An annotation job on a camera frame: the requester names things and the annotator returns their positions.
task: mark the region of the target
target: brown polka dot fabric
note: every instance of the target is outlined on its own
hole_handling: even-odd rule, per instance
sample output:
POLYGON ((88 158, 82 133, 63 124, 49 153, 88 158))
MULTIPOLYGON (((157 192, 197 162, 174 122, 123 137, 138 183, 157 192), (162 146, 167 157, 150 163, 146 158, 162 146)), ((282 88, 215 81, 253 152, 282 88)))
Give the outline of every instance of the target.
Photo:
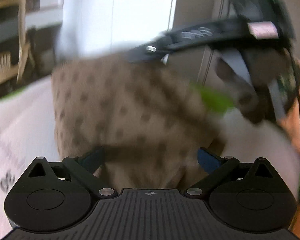
POLYGON ((65 64, 52 74, 55 139, 62 158, 106 150, 95 173, 122 188, 185 189, 206 173, 199 147, 217 138, 200 95, 161 62, 123 54, 65 64))

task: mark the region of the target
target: crosshair symbol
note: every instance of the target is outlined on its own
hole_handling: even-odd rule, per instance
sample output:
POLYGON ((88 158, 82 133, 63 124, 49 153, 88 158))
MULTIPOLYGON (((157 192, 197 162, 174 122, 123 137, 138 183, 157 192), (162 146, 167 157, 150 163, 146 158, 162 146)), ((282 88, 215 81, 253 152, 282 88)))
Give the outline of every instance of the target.
POLYGON ((148 196, 153 196, 155 193, 153 192, 153 191, 149 191, 149 192, 147 192, 147 195, 148 196))

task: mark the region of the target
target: wooden chair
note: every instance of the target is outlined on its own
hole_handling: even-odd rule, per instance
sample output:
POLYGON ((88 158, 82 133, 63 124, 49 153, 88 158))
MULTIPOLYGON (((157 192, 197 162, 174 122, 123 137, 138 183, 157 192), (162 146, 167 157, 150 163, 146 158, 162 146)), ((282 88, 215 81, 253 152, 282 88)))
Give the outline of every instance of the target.
POLYGON ((28 57, 34 65, 30 43, 26 42, 26 0, 0 0, 0 9, 10 6, 18 6, 19 60, 16 65, 12 65, 11 52, 3 51, 0 53, 0 84, 16 76, 17 83, 20 83, 28 57))

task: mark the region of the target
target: ribbed black surface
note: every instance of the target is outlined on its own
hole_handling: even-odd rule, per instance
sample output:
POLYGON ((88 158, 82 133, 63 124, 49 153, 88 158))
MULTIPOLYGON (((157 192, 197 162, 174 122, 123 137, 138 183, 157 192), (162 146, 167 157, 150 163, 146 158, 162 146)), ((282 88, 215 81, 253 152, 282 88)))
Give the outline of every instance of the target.
POLYGON ((283 229, 269 234, 250 234, 217 221, 201 200, 191 200, 178 190, 125 189, 114 199, 101 200, 82 223, 63 232, 35 234, 15 229, 7 240, 79 239, 188 239, 188 240, 295 240, 283 229))

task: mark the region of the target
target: metal screw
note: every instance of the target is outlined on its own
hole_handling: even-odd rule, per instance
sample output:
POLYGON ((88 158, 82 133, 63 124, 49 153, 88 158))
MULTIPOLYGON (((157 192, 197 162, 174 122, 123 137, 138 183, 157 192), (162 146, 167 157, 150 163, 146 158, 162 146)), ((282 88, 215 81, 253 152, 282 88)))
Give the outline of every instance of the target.
POLYGON ((156 47, 153 47, 153 46, 148 46, 148 47, 146 47, 146 50, 147 50, 147 51, 156 52, 156 51, 157 51, 157 48, 156 48, 156 47))
POLYGON ((202 194, 202 190, 197 187, 192 187, 187 190, 187 193, 191 196, 199 196, 202 194))
POLYGON ((101 196, 111 196, 112 194, 114 194, 114 190, 112 188, 105 187, 99 190, 99 194, 101 196))

